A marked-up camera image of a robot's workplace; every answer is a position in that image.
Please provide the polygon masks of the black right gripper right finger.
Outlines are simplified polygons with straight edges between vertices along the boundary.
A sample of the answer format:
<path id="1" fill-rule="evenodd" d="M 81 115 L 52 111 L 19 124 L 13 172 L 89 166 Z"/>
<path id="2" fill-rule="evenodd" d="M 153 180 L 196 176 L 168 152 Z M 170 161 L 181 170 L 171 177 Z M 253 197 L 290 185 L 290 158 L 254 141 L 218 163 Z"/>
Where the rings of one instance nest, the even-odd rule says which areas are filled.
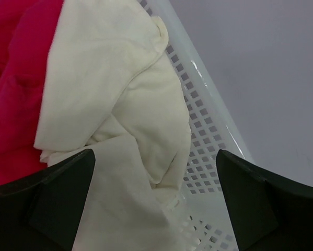
<path id="1" fill-rule="evenodd" d="M 226 150 L 216 167 L 239 250 L 313 250 L 313 187 Z"/>

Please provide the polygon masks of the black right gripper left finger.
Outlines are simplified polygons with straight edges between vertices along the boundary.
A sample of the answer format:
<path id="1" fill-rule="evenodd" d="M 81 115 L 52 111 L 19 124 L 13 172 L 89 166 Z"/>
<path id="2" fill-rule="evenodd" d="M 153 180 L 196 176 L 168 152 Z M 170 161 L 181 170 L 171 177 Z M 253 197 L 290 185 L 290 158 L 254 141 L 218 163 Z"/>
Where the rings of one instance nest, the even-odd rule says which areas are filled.
<path id="1" fill-rule="evenodd" d="M 72 250 L 95 167 L 83 150 L 0 186 L 0 250 Z"/>

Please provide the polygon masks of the white t shirt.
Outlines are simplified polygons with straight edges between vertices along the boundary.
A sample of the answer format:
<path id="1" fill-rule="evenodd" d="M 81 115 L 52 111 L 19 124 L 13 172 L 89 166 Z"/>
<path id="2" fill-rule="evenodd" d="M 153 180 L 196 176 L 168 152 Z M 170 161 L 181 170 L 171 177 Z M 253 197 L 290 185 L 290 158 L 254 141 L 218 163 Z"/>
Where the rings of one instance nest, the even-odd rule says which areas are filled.
<path id="1" fill-rule="evenodd" d="M 95 169 L 73 250 L 185 250 L 168 206 L 191 145 L 167 28 L 137 1 L 65 1 L 35 148 L 52 166 L 85 149 Z"/>

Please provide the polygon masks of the white plastic basket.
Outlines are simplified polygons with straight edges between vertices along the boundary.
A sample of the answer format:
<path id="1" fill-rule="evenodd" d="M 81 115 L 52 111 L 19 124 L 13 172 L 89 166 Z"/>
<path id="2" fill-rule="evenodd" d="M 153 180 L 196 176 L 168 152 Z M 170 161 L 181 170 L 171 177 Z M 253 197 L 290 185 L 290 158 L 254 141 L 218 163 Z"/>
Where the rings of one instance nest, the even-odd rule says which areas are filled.
<path id="1" fill-rule="evenodd" d="M 169 205 L 187 250 L 237 250 L 216 169 L 219 150 L 252 157 L 215 84 L 169 1 L 141 1 L 169 33 L 166 53 L 181 80 L 190 115 L 191 151 L 179 195 Z"/>

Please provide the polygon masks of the pink t shirt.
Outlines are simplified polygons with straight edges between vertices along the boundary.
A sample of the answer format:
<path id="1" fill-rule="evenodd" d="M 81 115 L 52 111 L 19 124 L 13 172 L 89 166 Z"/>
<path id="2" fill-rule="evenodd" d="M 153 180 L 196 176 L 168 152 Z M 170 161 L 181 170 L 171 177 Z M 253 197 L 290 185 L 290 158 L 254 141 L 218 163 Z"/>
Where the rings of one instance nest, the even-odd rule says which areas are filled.
<path id="1" fill-rule="evenodd" d="M 0 185 L 45 169 L 34 148 L 62 1 L 0 1 Z"/>

